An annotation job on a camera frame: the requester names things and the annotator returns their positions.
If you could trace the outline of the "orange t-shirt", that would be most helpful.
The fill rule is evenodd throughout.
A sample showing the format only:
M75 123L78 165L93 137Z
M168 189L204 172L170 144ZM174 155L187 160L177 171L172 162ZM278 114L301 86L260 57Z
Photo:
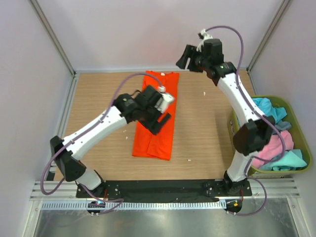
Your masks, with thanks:
M159 73L146 71L147 74L159 79L165 87L165 92L174 97L174 101L167 108L165 113L158 118L152 134L141 123L137 123L132 155L141 158L158 158L170 160L172 155L176 106L178 98L179 73Z

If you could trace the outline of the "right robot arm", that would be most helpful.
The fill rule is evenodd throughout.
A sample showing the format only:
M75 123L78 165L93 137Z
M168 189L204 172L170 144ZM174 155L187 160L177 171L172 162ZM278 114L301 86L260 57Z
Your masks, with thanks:
M240 128L233 136L235 154L224 173L222 184L227 195L238 194L246 184L253 158L269 142L275 120L255 108L250 95L239 81L234 64L224 60L219 39L207 39L200 46L186 45L176 66L191 72L205 72L228 98L239 120Z

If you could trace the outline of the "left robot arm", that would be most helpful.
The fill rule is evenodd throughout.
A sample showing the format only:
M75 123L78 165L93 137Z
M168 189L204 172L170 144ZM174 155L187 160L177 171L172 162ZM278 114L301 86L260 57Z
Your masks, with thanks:
M53 137L50 140L53 158L64 180L76 181L93 197L100 197L105 191L104 180L81 162L84 155L106 136L134 121L157 135L171 118L166 110L174 100L169 93L149 85L138 91L136 97L128 93L119 95L108 109L73 134Z

